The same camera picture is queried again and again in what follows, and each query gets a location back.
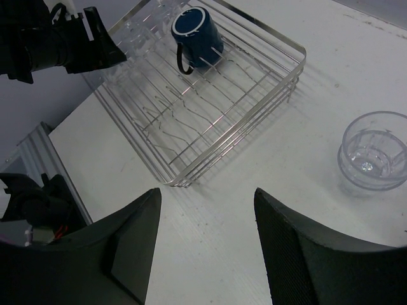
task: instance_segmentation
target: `glass rim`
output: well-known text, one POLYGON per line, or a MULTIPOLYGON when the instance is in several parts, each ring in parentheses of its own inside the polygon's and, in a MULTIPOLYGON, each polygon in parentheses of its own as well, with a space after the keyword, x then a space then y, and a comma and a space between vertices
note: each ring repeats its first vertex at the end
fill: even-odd
POLYGON ((349 130, 361 119, 364 119, 367 116, 372 116, 375 114, 391 114, 391 115, 395 115, 395 116, 399 116, 402 117, 406 120, 407 122, 407 116, 405 116, 404 114, 398 113, 398 112, 394 112, 394 111, 373 111, 373 112, 368 112, 363 114, 362 116, 359 116, 357 118, 355 118, 351 124, 348 125, 348 127, 345 129, 345 133, 343 134, 342 137, 342 143, 341 143, 341 150, 343 152, 343 155, 345 156, 345 158, 348 160, 348 162, 350 163, 350 165, 355 168, 359 173, 370 177, 370 178, 374 178, 377 180, 382 180, 382 181, 397 181, 397 180, 403 180, 403 179, 407 179, 407 163, 404 166, 404 170, 406 170, 406 173, 403 176, 399 176, 399 177, 372 177, 371 175, 368 175, 366 172, 362 171, 359 167, 355 166, 352 162, 352 160, 350 159, 349 155, 345 153, 347 145, 345 143, 345 138, 347 137, 347 134, 349 132, 349 130))

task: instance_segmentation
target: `black cable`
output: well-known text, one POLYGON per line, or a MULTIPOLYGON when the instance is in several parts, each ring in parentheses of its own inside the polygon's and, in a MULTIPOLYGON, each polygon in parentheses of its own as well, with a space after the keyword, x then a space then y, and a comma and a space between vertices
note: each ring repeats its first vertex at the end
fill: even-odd
POLYGON ((57 3, 53 9, 51 10, 51 22, 53 21, 53 19, 55 18, 55 16, 57 15, 58 11, 61 10, 61 13, 59 15, 59 19, 58 21, 61 21, 62 18, 65 18, 65 15, 67 14, 68 10, 66 8, 66 6, 64 4, 62 4, 61 2, 57 3))

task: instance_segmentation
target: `drinking glass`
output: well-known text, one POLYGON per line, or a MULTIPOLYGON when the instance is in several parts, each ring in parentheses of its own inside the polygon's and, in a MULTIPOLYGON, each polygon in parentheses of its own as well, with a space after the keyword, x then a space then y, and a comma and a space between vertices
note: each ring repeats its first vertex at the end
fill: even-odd
POLYGON ((407 180, 407 116, 364 114, 345 130, 338 151, 343 176, 367 191, 388 191, 407 180))

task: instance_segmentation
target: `wire rack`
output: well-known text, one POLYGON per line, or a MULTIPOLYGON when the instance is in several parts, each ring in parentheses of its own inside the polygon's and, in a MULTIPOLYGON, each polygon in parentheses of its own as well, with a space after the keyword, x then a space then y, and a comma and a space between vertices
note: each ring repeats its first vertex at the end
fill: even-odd
MULTIPOLYGON (((149 2, 143 0, 110 33, 149 2)), ((196 5, 209 10, 222 35, 220 61, 184 76, 175 42, 161 35, 142 61, 130 57, 115 68, 114 81, 95 91, 151 172, 170 186, 197 181, 288 102, 305 64, 304 47, 228 3, 198 0, 185 8, 196 5)), ((85 76, 95 87, 91 78, 85 76)))

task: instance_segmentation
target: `white table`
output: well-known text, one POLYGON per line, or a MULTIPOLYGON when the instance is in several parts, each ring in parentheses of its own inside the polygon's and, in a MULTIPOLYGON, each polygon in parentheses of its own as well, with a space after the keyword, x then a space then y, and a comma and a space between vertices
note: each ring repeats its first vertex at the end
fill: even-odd
MULTIPOLYGON (((290 104, 219 172, 189 189, 161 187, 148 304, 270 304, 253 195, 345 234, 407 243, 407 184, 370 199, 338 188, 346 126, 370 111, 407 114, 407 31, 330 0, 230 0, 301 43, 308 60, 290 104)), ((94 96, 52 134, 93 220, 159 184, 94 96)))

